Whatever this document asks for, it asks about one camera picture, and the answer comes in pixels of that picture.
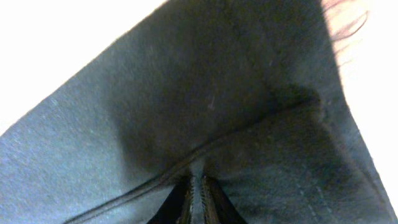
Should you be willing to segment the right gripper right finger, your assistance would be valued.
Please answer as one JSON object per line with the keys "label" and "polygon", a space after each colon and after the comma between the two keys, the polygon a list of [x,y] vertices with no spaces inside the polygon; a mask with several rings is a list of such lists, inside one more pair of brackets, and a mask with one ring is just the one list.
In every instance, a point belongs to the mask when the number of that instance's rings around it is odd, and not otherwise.
{"label": "right gripper right finger", "polygon": [[205,224],[247,224],[216,179],[202,177],[201,200]]}

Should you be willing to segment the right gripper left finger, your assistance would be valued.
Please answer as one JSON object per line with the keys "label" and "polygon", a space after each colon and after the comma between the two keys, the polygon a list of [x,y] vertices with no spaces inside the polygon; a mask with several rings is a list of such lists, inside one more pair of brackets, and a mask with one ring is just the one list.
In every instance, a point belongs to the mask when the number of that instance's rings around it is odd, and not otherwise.
{"label": "right gripper left finger", "polygon": [[192,177],[185,177],[178,182],[147,224],[190,224],[193,204],[192,184]]}

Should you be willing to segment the black garment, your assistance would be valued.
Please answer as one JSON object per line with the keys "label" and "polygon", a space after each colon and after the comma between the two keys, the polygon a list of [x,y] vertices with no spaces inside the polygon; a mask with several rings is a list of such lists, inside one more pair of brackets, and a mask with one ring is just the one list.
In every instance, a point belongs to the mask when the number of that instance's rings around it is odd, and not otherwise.
{"label": "black garment", "polygon": [[169,1],[1,136],[2,223],[147,223],[193,178],[247,223],[396,223],[320,1]]}

